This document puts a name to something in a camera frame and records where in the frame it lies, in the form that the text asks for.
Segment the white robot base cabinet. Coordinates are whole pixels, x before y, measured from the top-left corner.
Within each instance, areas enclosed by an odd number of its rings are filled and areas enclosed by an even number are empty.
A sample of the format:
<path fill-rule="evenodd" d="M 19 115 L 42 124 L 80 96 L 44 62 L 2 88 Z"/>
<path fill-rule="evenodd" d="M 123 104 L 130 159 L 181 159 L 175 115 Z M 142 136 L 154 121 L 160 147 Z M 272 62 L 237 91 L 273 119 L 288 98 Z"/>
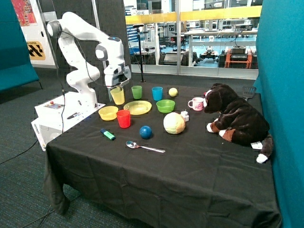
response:
<path fill-rule="evenodd" d="M 50 141 L 80 123 L 103 106 L 104 104 L 101 103 L 93 103 L 92 107 L 87 106 L 81 100 L 81 95 L 77 92 L 68 92 L 65 95 L 35 106 L 38 117 L 31 122 L 31 125 L 41 149 L 45 151 L 46 145 Z M 67 119 L 74 113 L 80 113 L 80 115 Z"/>

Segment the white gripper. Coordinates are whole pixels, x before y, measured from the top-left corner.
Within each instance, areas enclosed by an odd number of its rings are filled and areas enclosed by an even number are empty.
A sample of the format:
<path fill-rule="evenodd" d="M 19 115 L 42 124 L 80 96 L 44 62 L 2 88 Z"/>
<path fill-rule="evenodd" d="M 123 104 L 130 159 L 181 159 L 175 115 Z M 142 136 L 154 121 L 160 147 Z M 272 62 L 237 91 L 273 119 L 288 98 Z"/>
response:
<path fill-rule="evenodd" d="M 105 70 L 105 85 L 108 88 L 109 101 L 112 101 L 111 88 L 120 87 L 124 91 L 123 86 L 128 84 L 131 79 L 131 71 L 125 65 L 109 65 Z"/>

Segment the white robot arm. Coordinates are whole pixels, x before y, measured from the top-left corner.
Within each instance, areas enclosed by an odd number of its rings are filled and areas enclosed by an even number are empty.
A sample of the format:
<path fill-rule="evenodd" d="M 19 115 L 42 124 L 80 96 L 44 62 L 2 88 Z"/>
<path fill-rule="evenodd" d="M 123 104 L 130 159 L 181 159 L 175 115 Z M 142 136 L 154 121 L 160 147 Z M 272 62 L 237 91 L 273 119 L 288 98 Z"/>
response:
<path fill-rule="evenodd" d="M 124 46 L 118 37 L 111 37 L 85 22 L 72 12 L 66 12 L 61 19 L 50 21 L 47 31 L 61 49 L 67 63 L 75 70 L 67 76 L 68 84 L 79 93 L 80 103 L 86 108 L 97 107 L 95 90 L 88 86 L 100 77 L 97 67 L 89 64 L 81 54 L 79 40 L 97 41 L 95 55 L 100 61 L 108 61 L 104 69 L 105 85 L 108 88 L 122 87 L 131 79 L 131 71 L 125 64 Z"/>

